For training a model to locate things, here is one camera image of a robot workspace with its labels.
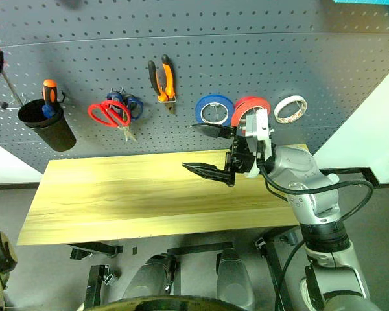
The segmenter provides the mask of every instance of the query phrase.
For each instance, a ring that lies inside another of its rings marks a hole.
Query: red tape roll
[[[241,98],[235,104],[235,113],[232,115],[231,126],[238,126],[245,113],[254,108],[264,108],[268,115],[271,111],[271,105],[266,99],[261,97],[248,96]]]

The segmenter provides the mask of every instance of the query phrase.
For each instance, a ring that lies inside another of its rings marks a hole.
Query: pliers
[[[165,89],[163,90],[163,88],[160,86],[156,71],[156,65],[152,60],[148,61],[148,72],[150,73],[150,81],[154,91],[158,95],[158,101],[164,103],[169,113],[174,114],[176,93],[174,92],[173,67],[170,58],[166,54],[161,57],[161,61],[163,62],[163,68],[167,81]]]

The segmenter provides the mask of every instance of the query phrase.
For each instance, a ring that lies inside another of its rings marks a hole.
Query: gray floor
[[[361,187],[341,190],[343,210],[354,206],[362,195]],[[35,190],[0,190],[0,230],[16,245],[19,230]],[[376,190],[370,203],[346,222],[360,264],[370,287],[371,299],[382,310],[389,310],[389,189]],[[7,294],[16,310],[76,310],[82,303],[89,267],[110,264],[121,276],[103,293],[104,303],[121,298],[130,279],[150,256],[168,248],[232,241],[246,263],[257,297],[257,310],[273,310],[274,290],[266,262],[253,245],[264,229],[220,231],[195,235],[174,235],[154,238],[120,240],[124,253],[114,259],[95,255],[81,261],[70,260],[71,249],[65,245],[16,246],[19,264],[8,282]],[[132,254],[137,246],[138,252]],[[292,247],[277,245],[286,259]],[[217,252],[180,257],[182,263],[182,294],[214,297],[216,286],[215,259]],[[301,249],[287,272],[287,283],[296,310],[305,310],[298,290],[307,260]]]

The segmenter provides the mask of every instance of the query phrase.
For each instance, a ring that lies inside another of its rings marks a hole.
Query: white wall
[[[0,183],[33,183],[42,174],[0,147]]]
[[[371,167],[389,183],[389,74],[314,156],[320,168]]]

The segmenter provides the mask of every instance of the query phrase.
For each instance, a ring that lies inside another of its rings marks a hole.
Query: tape roll
[[[295,102],[299,106],[299,109],[298,109],[298,111],[296,113],[294,113],[291,116],[286,117],[286,118],[278,117],[279,112],[285,106],[288,106],[289,104],[292,104],[292,103],[295,103]],[[302,96],[293,95],[293,96],[290,96],[290,97],[287,97],[287,98],[283,99],[281,102],[278,103],[278,105],[274,109],[274,117],[278,121],[278,123],[283,123],[283,124],[291,123],[291,122],[294,122],[295,120],[301,118],[306,110],[307,110],[307,102],[305,101],[305,99]]]
[[[251,96],[244,97],[237,101],[237,107],[231,119],[231,126],[238,126],[244,114],[254,108],[266,109],[268,114],[271,111],[271,105],[266,99]]]
[[[203,112],[208,106],[222,106],[225,109],[225,116],[222,120],[217,122],[211,122],[204,118]],[[212,94],[202,97],[196,104],[196,108],[194,109],[194,114],[196,116],[196,120],[199,123],[211,123],[211,124],[220,124],[228,126],[230,125],[231,118],[235,109],[233,108],[233,103],[227,97],[219,94]]]

